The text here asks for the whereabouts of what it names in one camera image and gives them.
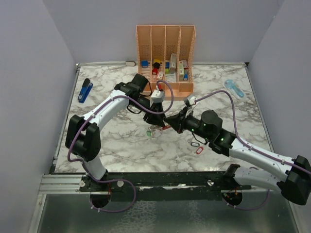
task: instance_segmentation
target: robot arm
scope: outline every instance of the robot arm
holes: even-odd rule
[[[85,125],[85,133],[81,133],[73,145],[72,152],[76,154],[79,159],[83,160],[84,165],[95,179],[104,180],[104,175],[106,173],[106,169],[102,165],[98,155],[101,148],[100,131],[120,110],[126,108],[128,105],[133,105],[145,112],[143,119],[149,124],[164,127],[165,121],[171,125],[177,133],[188,130],[192,132],[193,135],[205,139],[206,144],[208,143],[208,146],[214,152],[242,159],[263,169],[245,169],[239,165],[231,165],[224,175],[228,176],[229,180],[234,182],[237,186],[253,185],[281,191],[282,195],[289,201],[300,205],[306,204],[311,191],[311,177],[307,173],[289,165],[295,164],[311,171],[310,164],[306,158],[298,156],[294,160],[290,157],[260,149],[244,140],[243,142],[249,145],[249,148],[245,147],[234,133],[222,128],[223,121],[213,110],[203,112],[201,119],[196,119],[193,116],[193,106],[195,104],[193,97],[188,98],[187,101],[185,101],[186,107],[174,116],[165,117],[164,114],[155,115],[149,113],[145,109],[158,113],[163,112],[162,102],[164,99],[164,92],[163,90],[155,91],[151,96],[151,101],[148,100],[140,94],[147,83],[148,80],[145,77],[137,74],[131,82],[116,85],[111,95],[97,108],[85,114],[83,117],[74,115],[70,119],[65,142],[67,148],[71,146],[75,135],[85,122],[85,119],[92,116],[100,106],[115,96],[124,96],[124,98],[111,101],[102,108],[97,115]],[[126,97],[135,100],[145,109]],[[255,152],[255,149],[265,152],[271,158]],[[282,162],[276,162],[272,158],[277,158]]]

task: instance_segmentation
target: gray wall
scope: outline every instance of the gray wall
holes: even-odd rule
[[[285,0],[249,72],[275,151],[311,162],[310,12],[310,0]],[[309,220],[310,199],[302,209]]]
[[[136,60],[137,24],[193,24],[195,61],[249,62],[282,0],[43,0],[79,63]]]
[[[40,0],[1,1],[0,32],[0,232],[25,233],[75,62]]]

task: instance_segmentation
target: light blue tape dispenser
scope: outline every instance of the light blue tape dispenser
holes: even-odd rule
[[[238,100],[246,99],[246,94],[239,88],[239,85],[234,82],[232,79],[228,79],[224,82],[225,88],[230,91],[232,95],[235,96]]]

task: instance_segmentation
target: marble surface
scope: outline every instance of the marble surface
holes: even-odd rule
[[[91,111],[106,99],[117,83],[131,81],[136,73],[137,67],[81,67],[68,119],[74,114],[82,116]],[[249,142],[270,150],[244,66],[200,65],[194,66],[192,73],[194,94],[198,98],[219,89],[225,90],[223,83],[227,79],[236,81],[247,95],[246,100],[238,100],[233,97],[238,132]],[[87,100],[82,104],[78,102],[77,97],[85,78],[91,79],[94,86]],[[168,106],[169,101],[165,101],[163,108],[166,109]],[[174,102],[166,116],[178,113],[183,107],[183,101]],[[200,118],[201,113],[209,109],[213,109],[223,119],[223,128],[233,132],[232,110],[227,95],[220,93],[201,101],[194,110],[194,116]],[[108,171],[215,171],[226,170],[232,163],[245,167],[251,166],[239,159],[216,154],[208,146],[204,146],[201,154],[192,154],[196,148],[188,143],[189,140],[192,140],[190,132],[177,134],[173,129],[167,129],[155,131],[154,136],[149,138],[146,136],[146,131],[150,125],[142,120],[143,116],[143,113],[135,115],[124,109],[112,118],[102,130],[102,148],[99,155]],[[55,172],[84,172],[79,162],[69,163],[67,161],[68,149],[65,147],[67,126],[68,121]]]

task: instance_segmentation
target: black cable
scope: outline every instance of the black cable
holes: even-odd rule
[[[133,113],[133,114],[139,114],[139,113],[141,113],[141,110],[140,110],[138,113],[132,111],[132,110],[129,108],[129,105],[126,107],[126,109],[127,109],[130,113]]]
[[[148,96],[151,96],[151,95],[152,95],[151,84],[150,84],[149,80],[148,80],[148,83],[149,83],[149,88],[150,88],[150,94],[149,94],[149,95],[147,95],[147,96],[146,96],[146,95],[141,94],[141,96],[148,97]]]
[[[205,140],[205,142],[199,141],[198,139],[196,139],[194,133],[193,133],[193,132],[191,132],[191,133],[192,133],[192,136],[194,137],[194,139],[195,139],[196,141],[198,141],[199,143],[202,143],[202,144],[204,144],[204,145],[206,145],[206,144],[208,143],[208,141],[206,141],[206,140]]]

